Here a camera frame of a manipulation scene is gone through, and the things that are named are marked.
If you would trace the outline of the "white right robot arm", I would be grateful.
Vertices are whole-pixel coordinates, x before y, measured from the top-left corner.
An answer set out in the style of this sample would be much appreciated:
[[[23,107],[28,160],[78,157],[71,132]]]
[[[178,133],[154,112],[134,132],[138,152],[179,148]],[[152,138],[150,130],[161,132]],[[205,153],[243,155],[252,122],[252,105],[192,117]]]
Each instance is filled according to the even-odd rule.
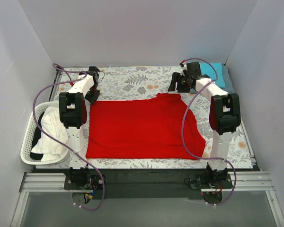
[[[222,90],[207,75],[184,76],[177,72],[172,74],[168,91],[186,92],[190,89],[197,91],[190,105],[199,94],[210,101],[209,124],[213,130],[211,156],[204,158],[194,155],[185,144],[184,126],[190,106],[186,108],[181,124],[182,144],[192,157],[207,161],[205,173],[199,177],[197,183],[215,188],[227,180],[229,145],[234,132],[241,124],[239,95]]]

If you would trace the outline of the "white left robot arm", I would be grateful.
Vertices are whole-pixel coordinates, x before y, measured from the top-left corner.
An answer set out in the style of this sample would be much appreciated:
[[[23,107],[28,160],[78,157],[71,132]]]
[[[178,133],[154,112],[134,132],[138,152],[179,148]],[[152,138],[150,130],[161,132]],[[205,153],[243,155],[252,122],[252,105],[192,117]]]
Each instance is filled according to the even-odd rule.
[[[66,129],[71,148],[70,182],[81,189],[87,189],[91,185],[83,141],[83,125],[88,118],[85,102],[95,103],[100,94],[97,87],[98,75],[87,75],[74,83],[67,92],[60,93],[58,99],[60,121]]]

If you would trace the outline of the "red t shirt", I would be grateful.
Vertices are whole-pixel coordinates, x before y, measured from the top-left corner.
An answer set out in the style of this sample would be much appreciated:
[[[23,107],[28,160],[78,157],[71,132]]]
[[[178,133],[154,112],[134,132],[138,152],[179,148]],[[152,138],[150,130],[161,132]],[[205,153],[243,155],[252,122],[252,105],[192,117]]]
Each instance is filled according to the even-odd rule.
[[[158,93],[133,101],[97,101],[90,107],[87,158],[195,159],[182,144],[181,124],[187,105],[180,94]],[[192,111],[184,126],[185,144],[201,157],[205,139]]]

